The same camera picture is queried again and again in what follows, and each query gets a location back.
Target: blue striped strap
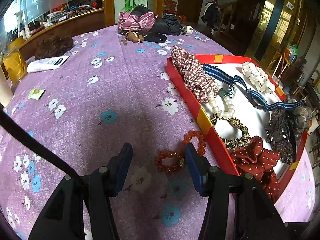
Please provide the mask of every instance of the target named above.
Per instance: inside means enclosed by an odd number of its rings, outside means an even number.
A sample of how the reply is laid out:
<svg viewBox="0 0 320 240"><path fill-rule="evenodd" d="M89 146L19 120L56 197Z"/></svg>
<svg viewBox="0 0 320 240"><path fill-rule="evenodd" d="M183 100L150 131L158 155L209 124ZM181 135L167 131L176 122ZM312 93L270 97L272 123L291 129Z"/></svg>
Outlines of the blue striped strap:
<svg viewBox="0 0 320 240"><path fill-rule="evenodd" d="M301 106L306 102L305 100L302 100L295 103L276 102L273 104L267 104L267 101L264 99L264 97L260 93L258 93L255 90L247 88L246 83L240 76L236 75L234 77L231 77L228 74L224 73L221 69L208 65L206 63L203 64L203 70L207 75L212 76L229 86L233 86L234 83L241 84L245 88L245 91L246 91L245 96L248 98L249 102L255 108L258 108L258 109L273 111L278 107L282 107L285 110L293 110L296 107Z"/></svg>

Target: red bead bracelet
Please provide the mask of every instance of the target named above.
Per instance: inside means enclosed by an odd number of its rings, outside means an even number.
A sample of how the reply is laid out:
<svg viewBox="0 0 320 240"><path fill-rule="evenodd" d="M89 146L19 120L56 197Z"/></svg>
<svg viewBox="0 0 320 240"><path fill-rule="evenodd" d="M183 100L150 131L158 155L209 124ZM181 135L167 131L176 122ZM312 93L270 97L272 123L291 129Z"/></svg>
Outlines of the red bead bracelet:
<svg viewBox="0 0 320 240"><path fill-rule="evenodd" d="M193 137L197 137L198 142L198 155L203 156L205 154L205 138L201 132L197 131L190 131L188 134L184 136L184 140L182 142L183 146L188 144ZM159 157L156 157L155 163L158 166L158 171L164 171L165 173L175 172L178 171L180 168L184 166L184 153L176 153L172 151L165 151L165 152L159 152ZM163 165L162 160L165 158L176 158L176 161L172 165Z"/></svg>

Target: blue gripper pad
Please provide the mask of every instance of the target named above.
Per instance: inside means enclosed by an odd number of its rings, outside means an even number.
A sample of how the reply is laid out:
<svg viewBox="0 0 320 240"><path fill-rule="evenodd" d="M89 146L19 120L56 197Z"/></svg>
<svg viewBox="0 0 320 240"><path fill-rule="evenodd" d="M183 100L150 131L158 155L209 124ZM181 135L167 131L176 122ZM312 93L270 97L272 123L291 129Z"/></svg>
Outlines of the blue gripper pad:
<svg viewBox="0 0 320 240"><path fill-rule="evenodd" d="M206 157L198 156L197 151L192 143L188 143L184 148L184 159L188 166L195 190L201 196L206 196L205 185L208 181L208 169L210 163Z"/></svg>
<svg viewBox="0 0 320 240"><path fill-rule="evenodd" d="M133 150L130 143L125 143L118 156L112 157L107 167L110 171L110 179L113 182L114 197L122 190L125 178L127 177Z"/></svg>

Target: floral tablecloth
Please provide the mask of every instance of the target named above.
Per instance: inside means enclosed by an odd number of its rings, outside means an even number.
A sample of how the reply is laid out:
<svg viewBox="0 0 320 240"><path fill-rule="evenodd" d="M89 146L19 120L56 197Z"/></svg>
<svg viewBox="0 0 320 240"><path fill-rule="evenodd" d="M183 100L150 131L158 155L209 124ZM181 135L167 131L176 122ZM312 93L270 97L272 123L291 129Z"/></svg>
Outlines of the floral tablecloth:
<svg viewBox="0 0 320 240"><path fill-rule="evenodd" d="M193 54L230 52L197 31L168 36L165 44L124 46L121 38L116 26L74 37L69 59L57 70L27 74L5 111L80 175L107 164L130 142L134 156L124 189L111 199L120 239L197 239L207 198L194 190L188 169L166 175L154 164L158 151L180 149L183 136L199 130L165 73L166 60L174 45ZM38 101L28 99L33 88L46 89ZM210 149L205 156L216 165ZM314 180L303 157L294 175L299 177L276 203L285 221L305 221L312 211ZM0 206L22 239L63 176L1 128ZM297 187L299 193L289 195ZM232 197L229 203L227 239ZM86 213L84 221L86 238L92 239Z"/></svg>

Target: small green packet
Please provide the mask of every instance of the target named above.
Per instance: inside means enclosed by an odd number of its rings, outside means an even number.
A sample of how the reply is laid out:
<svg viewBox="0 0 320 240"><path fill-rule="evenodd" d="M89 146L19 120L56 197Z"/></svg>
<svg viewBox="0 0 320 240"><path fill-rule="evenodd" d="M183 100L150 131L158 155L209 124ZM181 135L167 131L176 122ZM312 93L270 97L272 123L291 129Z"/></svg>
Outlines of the small green packet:
<svg viewBox="0 0 320 240"><path fill-rule="evenodd" d="M28 99L39 100L44 92L45 92L45 89L33 88L29 93Z"/></svg>

